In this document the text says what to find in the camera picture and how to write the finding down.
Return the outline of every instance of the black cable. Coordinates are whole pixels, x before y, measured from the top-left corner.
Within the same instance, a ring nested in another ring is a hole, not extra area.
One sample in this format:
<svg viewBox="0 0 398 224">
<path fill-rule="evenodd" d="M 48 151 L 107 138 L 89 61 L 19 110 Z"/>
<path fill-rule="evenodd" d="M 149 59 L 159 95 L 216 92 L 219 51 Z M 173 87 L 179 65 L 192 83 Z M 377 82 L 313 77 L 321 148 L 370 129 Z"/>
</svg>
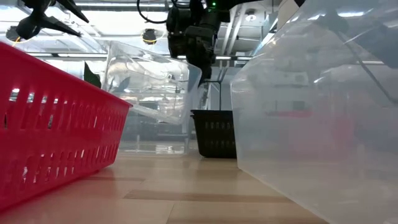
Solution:
<svg viewBox="0 0 398 224">
<path fill-rule="evenodd" d="M 141 9 L 140 9 L 140 7 L 139 7 L 140 1 L 141 1 L 141 0 L 137 0 L 137 11 L 138 11 L 138 14 L 139 14 L 143 19 L 145 19 L 147 22 L 150 22 L 150 23 L 153 23 L 153 24 L 163 24 L 163 23 L 166 23 L 166 20 L 164 20 L 164 21 L 153 21 L 153 20 L 150 20 L 150 19 L 146 18 L 146 17 L 143 15 L 143 13 L 141 12 Z"/>
<path fill-rule="evenodd" d="M 188 6 L 179 6 L 179 5 L 177 4 L 177 1 L 178 1 L 178 0 L 172 0 L 172 3 L 173 3 L 173 5 L 174 5 L 174 7 L 177 7 L 177 8 L 179 8 L 179 9 L 189 9 L 189 5 L 188 5 Z"/>
<path fill-rule="evenodd" d="M 339 33 L 335 32 L 337 37 L 344 43 L 344 45 L 348 48 L 348 50 L 354 55 L 355 59 L 358 61 L 359 65 L 365 70 L 365 72 L 371 77 L 371 79 L 375 82 L 376 86 L 383 92 L 384 96 L 393 104 L 398 105 L 398 100 L 393 98 L 390 93 L 383 87 L 383 85 L 379 82 L 379 80 L 373 75 L 373 73 L 367 68 L 367 66 L 363 63 L 361 57 L 355 52 L 355 50 L 347 43 L 344 37 Z"/>
</svg>

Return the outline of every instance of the transparent plastic container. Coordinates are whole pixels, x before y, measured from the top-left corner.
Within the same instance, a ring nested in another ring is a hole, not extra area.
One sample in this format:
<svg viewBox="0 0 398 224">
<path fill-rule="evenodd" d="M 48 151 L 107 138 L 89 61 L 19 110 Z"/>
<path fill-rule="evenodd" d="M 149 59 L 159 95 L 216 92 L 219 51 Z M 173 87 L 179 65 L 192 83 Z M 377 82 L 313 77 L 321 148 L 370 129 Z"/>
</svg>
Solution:
<svg viewBox="0 0 398 224">
<path fill-rule="evenodd" d="M 398 220 L 397 10 L 307 0 L 231 84 L 239 167 L 330 223 Z"/>
<path fill-rule="evenodd" d="M 111 42 L 103 89 L 134 104 L 134 112 L 169 124 L 189 117 L 201 70 L 120 42 Z"/>
<path fill-rule="evenodd" d="M 199 94 L 193 96 L 192 108 L 198 109 L 201 96 L 205 93 L 203 85 Z M 151 107 L 151 103 L 142 106 Z M 120 151 L 138 154 L 183 155 L 191 150 L 197 151 L 193 120 L 190 110 L 186 110 L 186 120 L 182 124 L 171 124 L 155 118 L 130 111 L 124 125 Z"/>
</svg>

